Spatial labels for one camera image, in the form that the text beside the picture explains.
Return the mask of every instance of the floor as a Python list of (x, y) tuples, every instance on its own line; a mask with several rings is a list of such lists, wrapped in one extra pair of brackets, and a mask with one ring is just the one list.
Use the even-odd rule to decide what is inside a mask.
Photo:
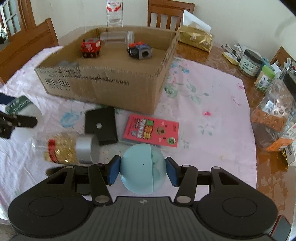
[(15, 231), (10, 225), (0, 224), (0, 240), (9, 241), (15, 235)]
[(9, 40), (6, 39), (5, 42), (4, 42), (3, 44), (0, 44), (0, 51), (1, 51), (2, 49), (4, 49), (8, 44), (9, 44)]

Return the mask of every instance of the gold decoration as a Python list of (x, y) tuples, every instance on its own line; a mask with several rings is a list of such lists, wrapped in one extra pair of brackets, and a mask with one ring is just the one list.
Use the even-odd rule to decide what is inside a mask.
[(57, 133), (48, 137), (44, 159), (60, 164), (79, 164), (75, 151), (77, 138), (72, 133)]

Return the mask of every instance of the light blue ball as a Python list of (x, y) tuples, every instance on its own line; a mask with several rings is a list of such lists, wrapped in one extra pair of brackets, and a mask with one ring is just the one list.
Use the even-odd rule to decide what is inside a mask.
[(125, 187), (131, 192), (140, 195), (151, 194), (165, 181), (165, 158), (155, 146), (134, 145), (122, 156), (120, 176)]

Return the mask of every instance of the chair backrest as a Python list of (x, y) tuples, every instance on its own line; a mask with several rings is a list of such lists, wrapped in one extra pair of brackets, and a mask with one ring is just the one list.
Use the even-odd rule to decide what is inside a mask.
[(57, 46), (57, 36), (48, 18), (38, 26), (18, 35), (0, 51), (0, 76), (6, 83), (10, 77), (44, 48)]
[(283, 68), (284, 63), (287, 61), (287, 58), (290, 58), (292, 61), (294, 61), (293, 58), (291, 57), (291, 55), (289, 55), (288, 52), (283, 47), (280, 47), (279, 50), (277, 51), (276, 55), (274, 56), (274, 58), (270, 62), (270, 64), (274, 64), (278, 61), (278, 63), (276, 63), (276, 65), (278, 67)]
[(172, 16), (176, 16), (177, 23), (175, 30), (177, 31), (180, 27), (184, 10), (186, 9), (188, 12), (193, 13), (194, 6), (194, 3), (177, 2), (171, 0), (148, 0), (148, 26), (151, 25), (151, 13), (157, 13), (157, 28), (160, 28), (162, 14), (168, 16), (166, 29), (170, 29)]

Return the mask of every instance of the black clamp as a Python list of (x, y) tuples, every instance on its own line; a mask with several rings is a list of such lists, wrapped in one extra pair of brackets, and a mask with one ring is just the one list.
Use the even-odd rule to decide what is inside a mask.
[(0, 111), (0, 137), (10, 139), (15, 127), (34, 128), (37, 123), (36, 117), (8, 115)]

